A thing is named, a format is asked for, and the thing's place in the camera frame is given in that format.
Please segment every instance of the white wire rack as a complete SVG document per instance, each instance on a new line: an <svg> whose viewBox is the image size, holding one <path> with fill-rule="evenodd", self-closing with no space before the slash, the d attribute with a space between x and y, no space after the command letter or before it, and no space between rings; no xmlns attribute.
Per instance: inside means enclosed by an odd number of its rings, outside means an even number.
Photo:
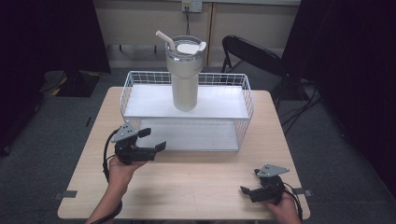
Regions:
<svg viewBox="0 0 396 224"><path fill-rule="evenodd" d="M243 74L199 74L198 103L188 112L173 106L171 74L131 71L120 98L120 111L137 130L151 128L140 147L167 142L167 150L238 150L254 104Z"/></svg>

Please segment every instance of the power socket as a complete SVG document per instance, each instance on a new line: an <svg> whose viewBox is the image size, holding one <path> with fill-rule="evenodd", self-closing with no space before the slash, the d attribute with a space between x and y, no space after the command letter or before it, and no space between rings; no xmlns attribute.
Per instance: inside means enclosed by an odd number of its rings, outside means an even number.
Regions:
<svg viewBox="0 0 396 224"><path fill-rule="evenodd" d="M181 11L186 11L186 8L189 12L202 12L202 1L182 1Z"/></svg>

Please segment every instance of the chair backrest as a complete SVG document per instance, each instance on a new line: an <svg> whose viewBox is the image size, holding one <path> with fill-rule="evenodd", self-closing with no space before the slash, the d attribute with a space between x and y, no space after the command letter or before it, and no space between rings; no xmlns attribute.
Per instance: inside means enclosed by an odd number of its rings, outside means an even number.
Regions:
<svg viewBox="0 0 396 224"><path fill-rule="evenodd" d="M287 75L281 59L269 49L265 49L236 35L225 36L222 40L222 46L226 58L221 72L225 71L226 65L230 68L233 67L229 55L231 53L237 58L274 75L281 77Z"/></svg>

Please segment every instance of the white straw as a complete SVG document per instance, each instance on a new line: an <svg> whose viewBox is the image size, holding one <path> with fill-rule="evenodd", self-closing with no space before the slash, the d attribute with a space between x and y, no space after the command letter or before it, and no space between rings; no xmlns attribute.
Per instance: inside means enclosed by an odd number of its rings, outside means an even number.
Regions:
<svg viewBox="0 0 396 224"><path fill-rule="evenodd" d="M175 42L173 41L173 39L165 34L163 34L161 31L157 31L157 33L155 33L156 36L158 36L159 38L161 38L162 40L164 40L165 42L167 42L169 44L169 48L171 48L171 50L176 50L175 47Z"/></svg>

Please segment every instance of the black stand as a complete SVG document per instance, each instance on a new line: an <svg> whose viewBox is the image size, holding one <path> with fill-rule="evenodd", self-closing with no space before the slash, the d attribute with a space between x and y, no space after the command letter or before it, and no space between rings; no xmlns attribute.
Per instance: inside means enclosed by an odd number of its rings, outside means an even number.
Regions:
<svg viewBox="0 0 396 224"><path fill-rule="evenodd" d="M75 69L64 70L65 80L53 95L69 97L91 97L100 76Z"/></svg>

